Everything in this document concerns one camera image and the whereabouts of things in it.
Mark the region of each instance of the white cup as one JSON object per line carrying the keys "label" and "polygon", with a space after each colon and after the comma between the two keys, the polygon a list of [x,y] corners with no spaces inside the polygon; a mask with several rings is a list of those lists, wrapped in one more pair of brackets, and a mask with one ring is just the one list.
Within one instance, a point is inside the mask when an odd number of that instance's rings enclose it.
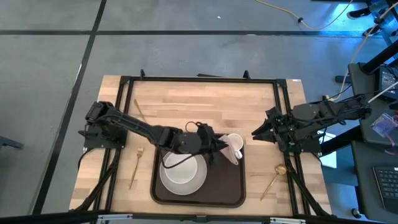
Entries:
{"label": "white cup", "polygon": [[[172,166],[183,159],[191,156],[191,154],[171,154],[168,156],[164,164],[168,166]],[[183,163],[165,170],[167,178],[169,178],[172,182],[176,184],[185,184],[193,179],[193,177],[197,174],[198,171],[198,163],[194,157],[191,157],[184,161]]]}
{"label": "white cup", "polygon": [[243,147],[243,138],[236,133],[231,133],[227,137],[229,139],[229,142],[231,143],[230,147],[234,149],[236,158],[242,159],[243,155],[240,150]]}

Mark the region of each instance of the gold fork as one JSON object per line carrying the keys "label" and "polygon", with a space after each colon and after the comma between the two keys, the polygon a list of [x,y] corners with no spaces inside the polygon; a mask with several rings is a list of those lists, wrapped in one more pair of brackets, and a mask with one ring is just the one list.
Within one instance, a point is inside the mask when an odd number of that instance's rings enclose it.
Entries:
{"label": "gold fork", "polygon": [[136,99],[134,99],[134,105],[137,107],[139,114],[141,115],[142,119],[147,122],[147,120],[145,120],[144,114],[142,114],[141,109],[139,108],[138,102]]}
{"label": "gold fork", "polygon": [[144,146],[139,146],[139,147],[138,147],[138,151],[137,151],[137,162],[136,162],[136,167],[134,168],[134,170],[133,170],[133,172],[132,172],[131,182],[130,182],[129,189],[131,189],[132,181],[134,180],[134,176],[136,175],[136,171],[137,171],[137,167],[138,167],[138,161],[139,161],[139,159],[142,157],[143,153],[144,153]]}

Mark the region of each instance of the gold spoon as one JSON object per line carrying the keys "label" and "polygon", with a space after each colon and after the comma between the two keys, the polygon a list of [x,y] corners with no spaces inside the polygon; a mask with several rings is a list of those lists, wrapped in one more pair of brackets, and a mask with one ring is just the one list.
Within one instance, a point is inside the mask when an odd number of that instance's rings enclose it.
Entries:
{"label": "gold spoon", "polygon": [[274,184],[274,182],[275,182],[277,176],[278,176],[278,175],[284,175],[284,174],[286,174],[286,171],[287,171],[287,169],[286,169],[286,166],[285,166],[285,165],[277,165],[277,166],[275,167],[276,175],[275,175],[275,177],[273,178],[273,180],[271,181],[271,183],[268,185],[266,191],[263,193],[263,195],[261,196],[260,200],[262,200],[262,199],[264,198],[264,196],[266,196],[266,194],[267,194],[267,192],[269,191],[269,189],[271,189],[271,186],[272,186],[272,184]]}

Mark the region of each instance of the black cord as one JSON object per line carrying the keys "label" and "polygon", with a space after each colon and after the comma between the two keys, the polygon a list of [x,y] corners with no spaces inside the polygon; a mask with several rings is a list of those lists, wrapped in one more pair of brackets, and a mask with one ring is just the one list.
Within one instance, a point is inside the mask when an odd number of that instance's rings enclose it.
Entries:
{"label": "black cord", "polygon": [[94,148],[88,148],[88,149],[80,156],[79,162],[78,162],[78,164],[77,164],[77,170],[80,169],[80,163],[81,163],[81,160],[83,159],[83,157],[84,157],[87,153],[89,153],[91,150],[93,150],[93,149],[94,149]]}
{"label": "black cord", "polygon": [[322,143],[323,144],[325,142],[325,135],[326,135],[326,130],[328,129],[328,127],[325,127],[325,130],[323,131],[323,137],[322,137]]}
{"label": "black cord", "polygon": [[120,152],[121,152],[120,150],[116,150],[112,163],[111,165],[109,165],[108,169],[106,170],[105,175],[102,178],[100,178],[100,180],[98,180],[98,184],[94,187],[89,196],[87,196],[87,198],[83,201],[83,203],[75,210],[88,210],[90,205],[93,203],[94,198],[100,193],[104,184],[106,183],[106,181],[108,181],[109,177],[114,172],[116,164],[119,163]]}
{"label": "black cord", "polygon": [[336,97],[336,96],[338,96],[338,95],[344,93],[345,91],[347,91],[347,90],[348,90],[349,88],[351,88],[351,87],[352,87],[352,84],[349,84],[349,86],[347,86],[347,88],[346,88],[345,90],[343,90],[343,91],[337,93],[337,94],[334,95],[334,96],[329,97],[329,99],[334,98],[334,97]]}
{"label": "black cord", "polygon": [[319,162],[321,163],[321,166],[323,166],[321,159],[317,156],[317,154],[315,152],[311,152],[311,154],[313,154],[313,156],[315,156],[315,158],[317,158],[319,160]]}
{"label": "black cord", "polygon": [[186,132],[188,132],[188,133],[191,133],[191,131],[188,131],[188,129],[187,129],[188,124],[194,124],[194,125],[198,126],[198,122],[195,123],[195,122],[193,122],[193,121],[188,121],[188,122],[185,124],[185,130],[186,130]]}
{"label": "black cord", "polygon": [[166,164],[164,164],[164,155],[163,155],[163,151],[162,151],[161,149],[159,149],[159,151],[160,151],[160,155],[162,156],[162,158],[161,158],[161,160],[162,160],[162,165],[163,165],[163,167],[164,167],[165,169],[171,169],[171,168],[173,168],[173,167],[176,167],[176,166],[180,165],[181,163],[183,163],[183,162],[185,162],[185,161],[187,161],[187,160],[189,160],[189,159],[191,159],[192,157],[195,156],[194,154],[191,154],[191,156],[188,156],[187,158],[181,160],[180,162],[178,162],[178,163],[176,163],[176,164],[174,164],[174,165],[166,166]]}

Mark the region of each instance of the dark brown tray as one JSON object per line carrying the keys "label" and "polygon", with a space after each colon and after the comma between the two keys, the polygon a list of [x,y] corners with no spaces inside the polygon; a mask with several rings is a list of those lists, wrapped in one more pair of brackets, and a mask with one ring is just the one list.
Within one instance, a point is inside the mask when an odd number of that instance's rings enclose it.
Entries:
{"label": "dark brown tray", "polygon": [[211,207],[236,208],[246,199],[246,181],[244,178],[244,148],[241,149],[243,158],[239,165],[232,164],[224,155],[220,154],[218,165],[209,167],[208,156],[203,157],[207,164],[205,183],[190,195],[175,195],[167,190],[159,176],[159,166],[162,165],[159,149],[155,151],[154,169],[150,183],[150,196],[159,204],[194,205]]}

